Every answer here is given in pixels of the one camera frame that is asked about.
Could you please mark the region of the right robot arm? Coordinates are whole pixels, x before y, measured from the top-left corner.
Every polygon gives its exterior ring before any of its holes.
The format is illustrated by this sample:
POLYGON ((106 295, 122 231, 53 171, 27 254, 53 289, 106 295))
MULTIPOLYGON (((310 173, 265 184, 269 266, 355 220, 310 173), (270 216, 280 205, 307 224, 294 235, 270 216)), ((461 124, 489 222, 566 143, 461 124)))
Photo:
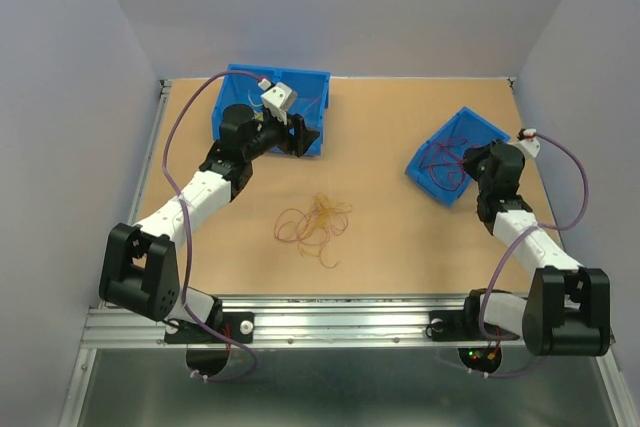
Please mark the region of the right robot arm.
POLYGON ((610 281, 587 268, 550 236, 519 194, 525 163, 545 135, 524 129, 515 142, 493 141, 465 151, 462 165, 477 183, 477 215, 506 251, 484 289, 461 309, 432 311, 425 328, 434 341, 522 340, 535 356, 599 357, 612 340, 610 281))

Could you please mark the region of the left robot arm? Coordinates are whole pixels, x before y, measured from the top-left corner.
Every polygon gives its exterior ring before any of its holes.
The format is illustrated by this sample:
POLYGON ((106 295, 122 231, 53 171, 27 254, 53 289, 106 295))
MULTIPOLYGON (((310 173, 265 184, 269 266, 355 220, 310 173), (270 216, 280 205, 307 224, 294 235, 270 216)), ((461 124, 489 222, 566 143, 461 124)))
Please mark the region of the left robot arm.
POLYGON ((178 251, 191 250, 195 231, 240 194, 253 160, 274 148, 302 157, 319 136, 299 114, 278 119, 245 104, 225 108, 219 136, 188 184, 153 214, 110 231, 100 298, 152 321, 188 322, 202 341, 221 337, 222 303, 190 287, 190 275, 178 272, 178 251))

